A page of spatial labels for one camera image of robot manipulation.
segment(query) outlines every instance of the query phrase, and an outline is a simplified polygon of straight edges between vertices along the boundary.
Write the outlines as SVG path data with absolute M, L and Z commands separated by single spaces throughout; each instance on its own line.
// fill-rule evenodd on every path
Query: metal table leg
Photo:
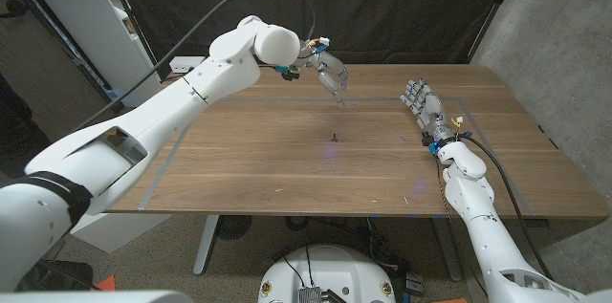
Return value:
M 438 235 L 438 241 L 442 248 L 442 254 L 444 255 L 444 261 L 447 264 L 448 278 L 453 281 L 461 281 L 463 274 L 459 267 L 459 259 L 457 257 L 457 251 L 455 250 L 455 244 L 450 234 L 450 228 L 448 227 L 448 220 L 444 218 L 434 218 L 431 220 L 433 223 L 433 229 Z
M 219 215 L 208 215 L 207 220 L 204 223 L 202 237 L 200 238 L 200 248 L 198 249 L 198 255 L 195 257 L 195 264 L 193 264 L 193 273 L 195 275 L 204 274 L 208 262 L 208 256 L 212 250 L 214 232 L 217 229 L 218 221 Z

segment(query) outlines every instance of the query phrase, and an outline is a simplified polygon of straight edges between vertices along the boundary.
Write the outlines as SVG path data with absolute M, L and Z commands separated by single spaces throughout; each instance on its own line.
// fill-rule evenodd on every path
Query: gray wall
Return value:
M 612 206 L 612 0 L 506 0 L 472 63 L 495 71 Z M 612 219 L 534 234 L 560 284 L 612 287 Z

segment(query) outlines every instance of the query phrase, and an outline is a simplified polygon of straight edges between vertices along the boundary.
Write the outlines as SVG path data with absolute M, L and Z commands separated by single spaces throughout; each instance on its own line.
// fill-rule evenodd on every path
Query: black backdrop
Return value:
M 160 58 L 221 0 L 128 0 L 153 54 Z M 465 63 L 493 0 L 311 0 L 315 36 L 345 63 Z M 208 55 L 210 42 L 249 14 L 291 29 L 311 25 L 302 0 L 234 0 L 180 50 Z

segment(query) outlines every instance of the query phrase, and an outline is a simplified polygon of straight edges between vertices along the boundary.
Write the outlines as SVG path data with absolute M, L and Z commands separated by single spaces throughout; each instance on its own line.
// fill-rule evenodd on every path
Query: table top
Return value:
M 493 150 L 521 212 L 532 218 L 602 219 L 608 207 L 549 141 L 491 69 L 475 65 L 349 65 L 339 109 L 306 70 L 271 69 L 212 105 L 177 135 L 109 212 L 260 215 L 446 216 L 436 161 L 399 100 L 424 78 L 462 131 Z M 331 141 L 336 134 L 338 141 Z M 486 155 L 501 217 L 515 217 Z

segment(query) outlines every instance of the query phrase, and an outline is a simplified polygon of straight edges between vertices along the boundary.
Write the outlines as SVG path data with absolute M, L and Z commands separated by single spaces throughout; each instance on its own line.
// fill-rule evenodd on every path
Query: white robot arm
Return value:
M 468 227 L 471 244 L 485 279 L 491 303 L 562 303 L 609 300 L 612 292 L 585 297 L 546 278 L 520 253 L 495 207 L 492 187 L 485 178 L 485 163 L 455 135 L 440 99 L 419 79 L 409 81 L 400 99 L 417 117 L 423 145 L 440 162 L 447 183 L 445 196 Z
M 0 292 L 14 290 L 84 213 L 100 213 L 118 201 L 174 134 L 212 103 L 253 85 L 260 76 L 254 54 L 268 64 L 299 68 L 311 63 L 298 58 L 301 48 L 294 32 L 249 16 L 212 42 L 202 64 L 140 107 L 38 154 L 26 177 L 0 189 Z

